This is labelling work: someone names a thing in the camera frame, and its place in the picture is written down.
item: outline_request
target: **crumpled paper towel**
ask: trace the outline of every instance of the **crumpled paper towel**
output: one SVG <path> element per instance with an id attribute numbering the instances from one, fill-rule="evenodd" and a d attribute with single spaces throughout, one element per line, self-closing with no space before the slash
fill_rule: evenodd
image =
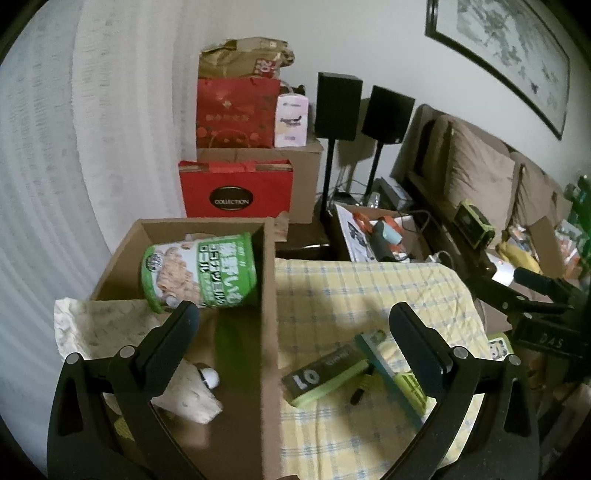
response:
<path id="1" fill-rule="evenodd" d="M 110 357 L 125 345 L 139 345 L 168 315 L 152 312 L 145 300 L 56 300 L 53 326 L 57 349 L 63 359 L 72 352 L 80 353 L 85 360 Z M 105 400 L 121 414 L 114 395 L 105 394 Z M 153 398 L 152 403 L 202 424 L 222 411 L 222 404 L 204 385 L 197 368 L 185 359 L 164 393 Z"/>

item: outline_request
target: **white ball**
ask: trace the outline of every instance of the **white ball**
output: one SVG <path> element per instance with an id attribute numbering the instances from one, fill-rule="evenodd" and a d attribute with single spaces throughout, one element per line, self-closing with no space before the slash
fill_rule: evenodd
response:
<path id="1" fill-rule="evenodd" d="M 213 368 L 200 368 L 203 382 L 209 390 L 213 390 L 220 384 L 220 376 Z"/>

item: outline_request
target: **framed painting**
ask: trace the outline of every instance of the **framed painting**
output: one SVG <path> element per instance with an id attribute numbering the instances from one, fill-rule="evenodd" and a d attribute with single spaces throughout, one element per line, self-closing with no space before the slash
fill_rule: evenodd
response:
<path id="1" fill-rule="evenodd" d="M 428 0 L 426 34 L 502 81 L 562 139 L 569 57 L 525 0 Z"/>

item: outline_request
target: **red shopping bag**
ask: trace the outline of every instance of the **red shopping bag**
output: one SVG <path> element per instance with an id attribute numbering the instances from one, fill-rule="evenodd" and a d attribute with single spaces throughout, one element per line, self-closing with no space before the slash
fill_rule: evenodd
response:
<path id="1" fill-rule="evenodd" d="M 272 148 L 279 80 L 199 79 L 199 148 Z"/>
<path id="2" fill-rule="evenodd" d="M 178 164 L 187 217 L 287 216 L 293 168 L 289 160 Z"/>

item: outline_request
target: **checkered tablecloth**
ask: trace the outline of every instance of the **checkered tablecloth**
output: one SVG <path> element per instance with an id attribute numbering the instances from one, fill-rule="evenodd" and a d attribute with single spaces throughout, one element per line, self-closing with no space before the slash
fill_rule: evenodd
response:
<path id="1" fill-rule="evenodd" d="M 359 332 L 389 331 L 390 308 L 406 301 L 451 345 L 490 358 L 470 294 L 438 264 L 275 261 L 280 369 L 285 375 L 334 351 Z M 380 349 L 394 372 L 408 370 L 391 335 Z M 297 409 L 282 400 L 282 472 L 302 480 L 379 479 L 416 433 L 378 378 L 361 402 L 359 379 Z M 457 459 L 482 399 L 475 397 L 444 463 Z"/>

